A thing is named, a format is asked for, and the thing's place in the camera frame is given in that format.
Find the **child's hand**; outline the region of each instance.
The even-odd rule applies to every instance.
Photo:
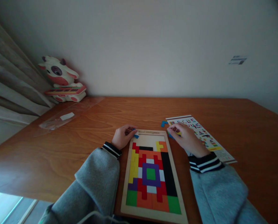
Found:
[[[138,130],[133,130],[136,126],[126,124],[118,129],[116,129],[114,137],[111,144],[117,149],[123,149],[130,139],[137,133]]]
[[[201,158],[210,154],[210,151],[202,144],[202,142],[194,134],[194,130],[183,123],[177,123],[167,128],[167,131],[175,138],[177,143],[186,151],[193,153],[197,158]],[[181,131],[182,137],[175,132]]]

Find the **sticker on wall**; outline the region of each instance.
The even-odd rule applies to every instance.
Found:
[[[244,63],[244,61],[247,60],[247,56],[246,55],[235,55],[233,56],[233,58],[230,60],[230,62],[228,64],[237,64],[237,65],[241,65]]]

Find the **white tag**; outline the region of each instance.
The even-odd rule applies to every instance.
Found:
[[[69,118],[72,118],[73,116],[74,116],[74,113],[71,112],[69,114],[62,115],[60,118],[61,118],[61,120],[67,120]]]

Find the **gray sweater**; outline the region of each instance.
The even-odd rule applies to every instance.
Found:
[[[121,151],[106,142],[94,150],[75,174],[76,180],[50,205],[40,224],[77,224],[98,211],[112,216],[119,179]],[[222,164],[214,153],[189,157],[194,192],[204,224],[266,223],[248,201],[248,189],[234,168]],[[93,215],[84,223],[110,223]]]

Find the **wooden puzzle board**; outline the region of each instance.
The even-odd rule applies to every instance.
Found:
[[[138,130],[130,141],[121,212],[188,223],[165,131]]]

